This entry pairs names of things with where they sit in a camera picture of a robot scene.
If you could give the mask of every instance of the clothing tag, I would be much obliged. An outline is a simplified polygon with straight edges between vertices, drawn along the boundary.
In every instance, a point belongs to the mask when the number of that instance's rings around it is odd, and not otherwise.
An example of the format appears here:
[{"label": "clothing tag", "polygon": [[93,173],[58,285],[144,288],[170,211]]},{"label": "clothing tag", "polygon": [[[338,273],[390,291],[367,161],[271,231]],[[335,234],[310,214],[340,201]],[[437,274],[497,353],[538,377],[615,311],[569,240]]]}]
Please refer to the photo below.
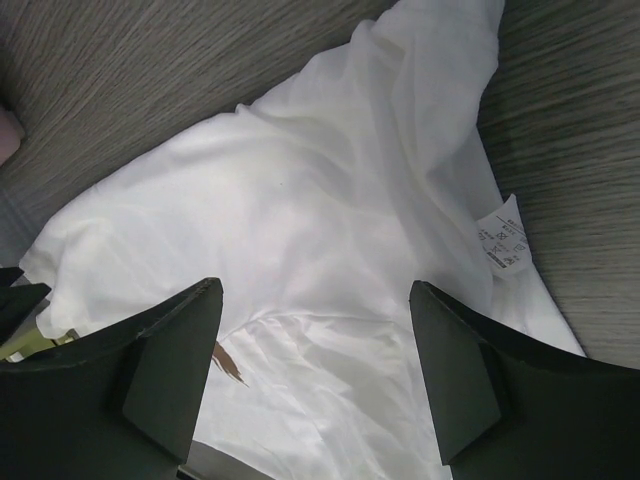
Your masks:
[{"label": "clothing tag", "polygon": [[515,195],[477,223],[482,247],[495,275],[508,277],[533,263]]}]

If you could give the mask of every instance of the white fabric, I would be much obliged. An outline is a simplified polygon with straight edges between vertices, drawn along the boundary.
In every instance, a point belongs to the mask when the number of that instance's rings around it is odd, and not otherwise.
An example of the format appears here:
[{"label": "white fabric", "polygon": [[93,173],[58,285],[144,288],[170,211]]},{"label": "white fabric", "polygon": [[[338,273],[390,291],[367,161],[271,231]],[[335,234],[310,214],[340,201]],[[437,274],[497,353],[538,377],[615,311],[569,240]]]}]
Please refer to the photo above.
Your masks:
[{"label": "white fabric", "polygon": [[475,128],[500,0],[401,0],[253,106],[85,192],[22,262],[39,327],[87,334],[205,276],[246,386],[211,369],[197,440],[281,479],[448,480],[409,315],[416,279],[569,351],[533,267],[492,278],[501,197]]}]

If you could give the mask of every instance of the gray wood surface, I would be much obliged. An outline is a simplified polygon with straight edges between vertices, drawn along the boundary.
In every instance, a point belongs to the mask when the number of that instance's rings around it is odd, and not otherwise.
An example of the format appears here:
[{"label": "gray wood surface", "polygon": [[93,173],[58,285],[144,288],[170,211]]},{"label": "gray wood surface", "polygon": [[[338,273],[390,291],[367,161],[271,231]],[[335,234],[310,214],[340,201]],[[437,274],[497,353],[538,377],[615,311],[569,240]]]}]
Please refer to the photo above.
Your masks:
[{"label": "gray wood surface", "polygon": [[640,2],[507,0],[480,134],[587,353],[640,368]]},{"label": "gray wood surface", "polygon": [[[387,0],[0,0],[0,263],[95,181],[248,102]],[[507,0],[480,130],[587,352],[640,367],[638,1]]]}]

